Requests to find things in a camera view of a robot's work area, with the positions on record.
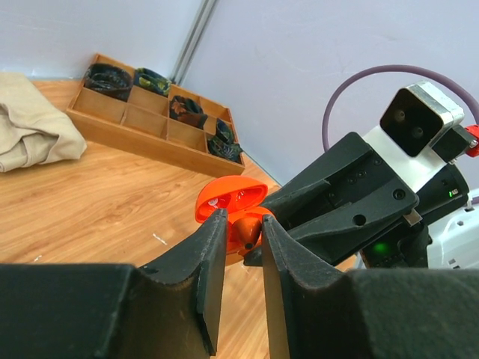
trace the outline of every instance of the orange plastic piece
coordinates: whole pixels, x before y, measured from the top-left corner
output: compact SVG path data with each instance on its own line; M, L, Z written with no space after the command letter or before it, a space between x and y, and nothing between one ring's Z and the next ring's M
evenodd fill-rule
M258 205L267 195L266 184L244 176L215 179L198 195L195 206L198 223L206 221L218 208L228 210L228 265L239 262L261 244L263 216L272 213Z

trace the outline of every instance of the green led light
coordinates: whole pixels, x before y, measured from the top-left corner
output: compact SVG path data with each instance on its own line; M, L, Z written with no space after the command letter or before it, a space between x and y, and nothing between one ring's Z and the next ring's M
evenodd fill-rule
M378 254L387 254L389 252L389 247L386 243L376 243L373 247L373 251Z

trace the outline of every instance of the white wall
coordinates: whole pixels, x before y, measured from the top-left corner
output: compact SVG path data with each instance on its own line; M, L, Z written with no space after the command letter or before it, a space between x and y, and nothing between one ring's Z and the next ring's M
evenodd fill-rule
M284 184L323 152L326 102L353 73L414 64L479 97L478 13L472 0L223 0L183 85L231 107L242 146ZM333 111L330 142L366 133L417 80L383 74L353 85ZM460 168L479 187L479 159Z
M0 3L0 70L82 77L101 52L169 76L201 0L8 0Z

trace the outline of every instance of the red part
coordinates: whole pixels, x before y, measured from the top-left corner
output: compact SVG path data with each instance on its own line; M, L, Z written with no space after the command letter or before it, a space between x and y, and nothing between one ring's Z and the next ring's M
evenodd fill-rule
M472 126L467 126L466 130L476 137L476 141L479 142L479 126L478 125L472 125ZM479 145L476 145L476 147L471 148L469 151L466 152L468 156L471 157L477 157L479 156Z

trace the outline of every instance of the white robot body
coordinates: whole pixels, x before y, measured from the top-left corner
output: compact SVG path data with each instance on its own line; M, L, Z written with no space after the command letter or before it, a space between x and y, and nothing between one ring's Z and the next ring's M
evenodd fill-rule
M479 196L479 189L470 198ZM459 208L429 226L427 247L431 269L479 268L479 205Z

